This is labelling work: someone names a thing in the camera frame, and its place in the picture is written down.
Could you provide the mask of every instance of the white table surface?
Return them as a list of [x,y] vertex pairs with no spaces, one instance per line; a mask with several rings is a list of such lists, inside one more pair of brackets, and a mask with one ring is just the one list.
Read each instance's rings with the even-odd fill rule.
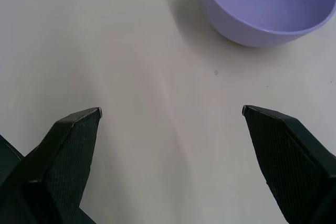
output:
[[241,109],[297,117],[336,153],[336,19],[273,49],[196,0],[0,0],[0,133],[24,155],[101,106],[82,208],[97,224],[286,223]]

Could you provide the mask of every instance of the purple bowl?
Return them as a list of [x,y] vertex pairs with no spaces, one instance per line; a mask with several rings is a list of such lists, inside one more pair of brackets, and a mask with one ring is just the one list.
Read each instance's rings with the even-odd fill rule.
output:
[[323,26],[336,0],[200,0],[211,25],[250,47],[283,44]]

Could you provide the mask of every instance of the bowl rim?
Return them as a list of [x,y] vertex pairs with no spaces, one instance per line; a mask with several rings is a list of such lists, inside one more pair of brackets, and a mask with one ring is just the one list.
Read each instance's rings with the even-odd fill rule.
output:
[[330,19],[331,17],[334,15],[335,11],[336,11],[336,0],[334,0],[334,4],[333,4],[333,8],[331,10],[331,12],[329,13],[329,15],[323,20],[321,21],[320,23],[318,23],[317,25],[314,25],[310,28],[307,28],[307,29],[304,29],[304,30],[299,30],[299,31],[275,31],[275,30],[269,30],[269,29],[265,29],[265,28],[262,28],[262,27],[258,27],[258,26],[255,26],[253,24],[250,24],[246,21],[244,21],[243,19],[237,17],[236,15],[230,13],[226,8],[224,8],[224,6],[219,3],[217,0],[213,0],[223,11],[225,11],[229,16],[231,16],[232,18],[238,20],[239,22],[253,28],[253,29],[256,29],[256,30],[259,30],[259,31],[263,31],[263,32],[266,32],[266,33],[270,33],[270,34],[276,34],[276,35],[304,35],[304,34],[307,34],[307,33],[310,33],[312,31],[315,31],[317,30],[318,28],[322,27],[323,25],[325,25]]

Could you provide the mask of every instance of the bowl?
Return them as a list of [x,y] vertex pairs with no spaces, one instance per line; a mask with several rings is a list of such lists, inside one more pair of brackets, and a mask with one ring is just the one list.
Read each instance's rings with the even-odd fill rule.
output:
[[250,47],[295,40],[323,26],[336,0],[199,0],[210,24],[226,38]]

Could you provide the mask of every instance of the tabletop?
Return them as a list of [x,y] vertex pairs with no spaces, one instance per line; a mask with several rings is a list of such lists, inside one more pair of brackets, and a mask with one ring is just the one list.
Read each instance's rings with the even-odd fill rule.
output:
[[69,113],[103,111],[81,207],[97,223],[286,223],[244,104],[298,118],[336,153],[336,18],[240,46],[197,0],[0,0],[0,134],[24,155]]

